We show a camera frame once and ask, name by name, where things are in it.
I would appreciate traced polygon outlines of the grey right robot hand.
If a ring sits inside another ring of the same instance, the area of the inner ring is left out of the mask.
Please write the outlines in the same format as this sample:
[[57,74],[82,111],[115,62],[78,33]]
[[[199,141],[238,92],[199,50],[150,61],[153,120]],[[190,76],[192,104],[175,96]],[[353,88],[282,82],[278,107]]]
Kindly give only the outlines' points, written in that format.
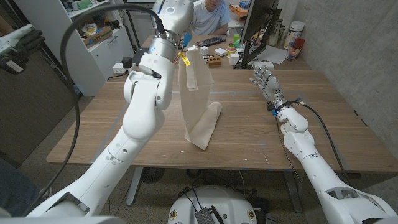
[[267,109],[280,111],[288,105],[284,97],[278,79],[265,66],[256,66],[254,68],[254,78],[249,79],[261,91],[269,106]]

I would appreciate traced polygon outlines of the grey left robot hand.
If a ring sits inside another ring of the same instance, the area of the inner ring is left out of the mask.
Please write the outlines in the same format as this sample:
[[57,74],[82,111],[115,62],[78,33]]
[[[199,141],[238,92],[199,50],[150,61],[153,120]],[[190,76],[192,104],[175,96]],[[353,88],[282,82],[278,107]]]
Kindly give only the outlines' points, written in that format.
[[191,0],[157,0],[152,10],[158,14],[167,35],[180,40],[184,32],[191,31],[194,6]]

